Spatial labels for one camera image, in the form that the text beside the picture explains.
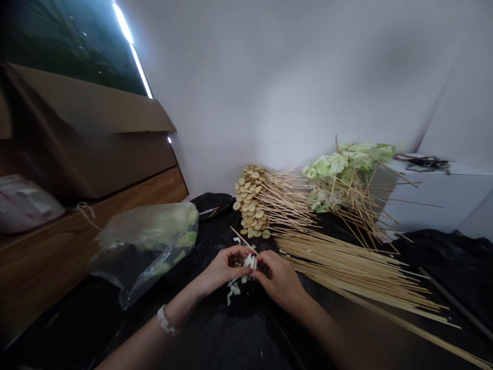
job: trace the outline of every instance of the person's right hand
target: person's right hand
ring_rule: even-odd
[[[252,271],[250,276],[262,284],[267,294],[287,313],[296,316],[301,304],[309,299],[308,293],[301,285],[296,271],[288,260],[274,251],[261,252],[257,261],[269,267],[269,277],[259,270]]]

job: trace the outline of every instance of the bracelet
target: bracelet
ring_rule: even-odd
[[[168,321],[168,319],[166,318],[166,316],[164,315],[164,307],[166,305],[163,305],[161,306],[161,308],[158,310],[158,320],[159,320],[159,324],[161,325],[161,327],[163,328],[163,330],[168,333],[168,334],[171,334],[172,337],[178,335],[178,330],[176,330]]]

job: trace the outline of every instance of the bag of vegetables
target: bag of vegetables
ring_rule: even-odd
[[[195,246],[199,212],[193,203],[135,207],[110,220],[99,233],[91,275],[120,288],[127,309]]]

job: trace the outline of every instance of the finger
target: finger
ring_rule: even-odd
[[[228,257],[231,257],[232,255],[235,255],[235,254],[239,254],[243,258],[247,258],[249,254],[255,254],[255,252],[252,251],[250,248],[247,248],[247,247],[244,247],[241,245],[229,247],[229,248],[226,248],[224,250],[226,251],[226,255]]]
[[[257,256],[257,261],[264,262],[267,266],[272,267],[272,264],[275,264],[278,260],[279,256],[276,252],[267,250],[259,253]]]
[[[262,271],[259,270],[252,271],[250,276],[253,277],[255,280],[257,280],[265,290],[267,290],[268,287],[270,287],[271,281],[267,276],[265,276],[265,274]]]
[[[229,280],[241,278],[243,276],[248,276],[252,273],[252,269],[247,266],[243,267],[232,267],[229,271]]]

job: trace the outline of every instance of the person's left hand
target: person's left hand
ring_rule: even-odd
[[[243,264],[250,253],[255,254],[251,249],[240,245],[221,249],[211,264],[193,281],[199,295],[204,297],[229,280],[250,275],[250,267],[235,266],[235,262]]]

